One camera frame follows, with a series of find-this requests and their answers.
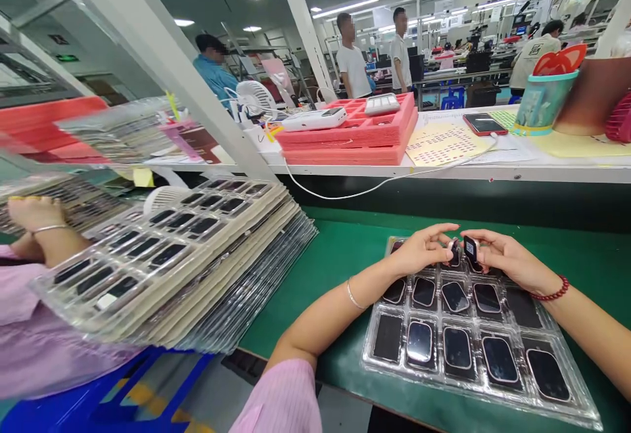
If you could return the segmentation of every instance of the red beaded bracelet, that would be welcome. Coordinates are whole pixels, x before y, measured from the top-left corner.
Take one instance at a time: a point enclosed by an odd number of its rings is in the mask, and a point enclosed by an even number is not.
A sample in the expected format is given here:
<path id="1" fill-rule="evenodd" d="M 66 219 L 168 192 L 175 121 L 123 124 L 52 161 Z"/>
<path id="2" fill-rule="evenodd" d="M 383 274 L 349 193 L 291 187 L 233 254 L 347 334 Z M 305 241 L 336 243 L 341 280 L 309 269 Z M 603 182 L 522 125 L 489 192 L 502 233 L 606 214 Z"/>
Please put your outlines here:
<path id="1" fill-rule="evenodd" d="M 551 300 L 556 300 L 557 298 L 562 297 L 564 293 L 567 292 L 567 289 L 570 288 L 570 282 L 567 280 L 566 277 L 562 276 L 561 274 L 557 274 L 557 275 L 563 281 L 563 286 L 561 287 L 561 290 L 559 290 L 556 293 L 553 293 L 552 295 L 541 296 L 541 295 L 535 295 L 534 293 L 530 293 L 530 296 L 533 297 L 535 300 L 540 300 L 542 302 L 549 302 Z"/>

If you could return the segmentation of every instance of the white cable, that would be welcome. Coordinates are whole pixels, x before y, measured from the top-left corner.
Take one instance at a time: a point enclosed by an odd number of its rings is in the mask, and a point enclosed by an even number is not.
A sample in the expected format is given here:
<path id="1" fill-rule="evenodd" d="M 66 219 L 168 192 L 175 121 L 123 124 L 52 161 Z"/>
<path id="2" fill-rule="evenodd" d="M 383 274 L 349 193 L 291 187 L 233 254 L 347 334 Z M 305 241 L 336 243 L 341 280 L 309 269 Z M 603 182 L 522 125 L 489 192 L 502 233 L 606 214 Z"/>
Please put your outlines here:
<path id="1" fill-rule="evenodd" d="M 398 177 L 392 177 L 389 179 L 384 180 L 383 182 L 379 183 L 376 187 L 373 187 L 369 190 L 363 191 L 361 193 L 356 193 L 356 194 L 352 194 L 352 195 L 346 195 L 346 196 L 322 196 L 322 195 L 318 195 L 317 193 L 312 192 L 311 190 L 306 189 L 305 187 L 303 187 L 300 183 L 298 183 L 296 181 L 296 179 L 294 178 L 294 175 L 291 173 L 291 170 L 289 169 L 289 165 L 287 164 L 287 161 L 285 159 L 283 159 L 285 161 L 285 168 L 287 169 L 287 173 L 289 174 L 289 177 L 292 179 L 292 181 L 298 185 L 301 189 L 305 190 L 307 193 L 310 193 L 314 196 L 317 196 L 318 198 L 322 198 L 324 200 L 344 200 L 346 198 L 354 198 L 355 196 L 361 196 L 363 194 L 366 193 L 370 193 L 373 190 L 377 190 L 381 185 L 384 185 L 385 183 L 388 183 L 389 181 L 393 181 L 393 180 L 399 180 L 402 178 L 408 178 L 408 177 L 413 177 L 414 175 L 421 175 L 422 173 L 431 173 L 431 172 L 435 172 L 435 171 L 440 171 L 440 170 L 447 170 L 450 168 L 454 168 L 454 167 L 458 167 L 460 165 L 464 165 L 467 162 L 472 161 L 473 159 L 475 159 L 476 157 L 482 156 L 484 154 L 486 154 L 487 152 L 489 152 L 490 150 L 492 150 L 493 148 L 495 148 L 495 146 L 498 144 L 498 141 L 500 140 L 500 138 L 498 137 L 498 135 L 496 133 L 491 133 L 491 137 L 493 138 L 493 143 L 482 153 L 474 155 L 473 157 L 469 157 L 467 159 L 461 160 L 459 162 L 456 162 L 454 164 L 450 164 L 444 167 L 437 167 L 437 168 L 433 168 L 430 170 L 423 170 L 423 171 L 418 171 L 418 172 L 414 172 L 414 173 L 409 173 L 407 175 L 399 175 Z"/>

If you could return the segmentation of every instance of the blue shirt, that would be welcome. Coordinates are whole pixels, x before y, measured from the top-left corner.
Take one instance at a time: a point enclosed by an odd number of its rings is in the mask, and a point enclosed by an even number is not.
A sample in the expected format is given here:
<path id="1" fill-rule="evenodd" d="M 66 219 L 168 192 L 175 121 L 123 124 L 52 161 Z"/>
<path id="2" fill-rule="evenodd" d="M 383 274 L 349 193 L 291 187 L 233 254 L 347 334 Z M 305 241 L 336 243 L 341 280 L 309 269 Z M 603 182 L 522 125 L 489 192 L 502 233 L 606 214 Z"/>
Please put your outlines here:
<path id="1" fill-rule="evenodd" d="M 234 98 L 233 95 L 228 95 L 223 88 L 228 87 L 236 91 L 239 82 L 230 73 L 226 72 L 221 65 L 200 54 L 193 61 L 193 66 L 208 84 L 212 92 L 217 95 L 217 98 L 220 100 Z M 230 109 L 229 101 L 222 101 L 222 104 L 226 109 Z"/>

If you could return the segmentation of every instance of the stack of trays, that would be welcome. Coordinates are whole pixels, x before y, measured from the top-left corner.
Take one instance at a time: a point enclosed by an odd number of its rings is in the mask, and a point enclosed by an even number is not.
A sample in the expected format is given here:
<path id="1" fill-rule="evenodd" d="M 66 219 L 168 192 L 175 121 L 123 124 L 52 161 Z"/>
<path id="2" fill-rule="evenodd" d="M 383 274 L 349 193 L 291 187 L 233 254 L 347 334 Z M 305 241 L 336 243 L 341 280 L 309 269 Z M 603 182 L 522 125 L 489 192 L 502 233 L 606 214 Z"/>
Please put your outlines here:
<path id="1" fill-rule="evenodd" d="M 170 110 L 167 97 L 145 98 L 55 124 L 113 162 L 134 164 L 173 147 L 158 127 Z"/>
<path id="2" fill-rule="evenodd" d="M 101 342 L 231 352 L 316 233 L 281 184 L 217 178 L 112 220 L 32 288 Z"/>
<path id="3" fill-rule="evenodd" d="M 64 206 L 66 222 L 80 233 L 129 208 L 123 200 L 77 175 L 62 172 L 35 173 L 0 185 L 0 232 L 15 236 L 24 232 L 23 228 L 11 221 L 7 200 L 10 196 L 29 195 L 59 198 Z"/>

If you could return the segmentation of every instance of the pen holder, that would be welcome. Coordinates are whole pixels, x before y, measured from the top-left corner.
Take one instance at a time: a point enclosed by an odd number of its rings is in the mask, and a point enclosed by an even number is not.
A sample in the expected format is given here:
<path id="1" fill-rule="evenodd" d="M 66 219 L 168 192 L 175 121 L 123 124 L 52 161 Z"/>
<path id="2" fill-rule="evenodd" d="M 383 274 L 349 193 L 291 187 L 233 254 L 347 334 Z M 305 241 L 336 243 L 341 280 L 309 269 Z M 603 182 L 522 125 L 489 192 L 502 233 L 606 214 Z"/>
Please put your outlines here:
<path id="1" fill-rule="evenodd" d="M 556 119 L 578 71 L 570 74 L 528 77 L 517 111 L 513 132 L 518 135 L 546 135 Z"/>

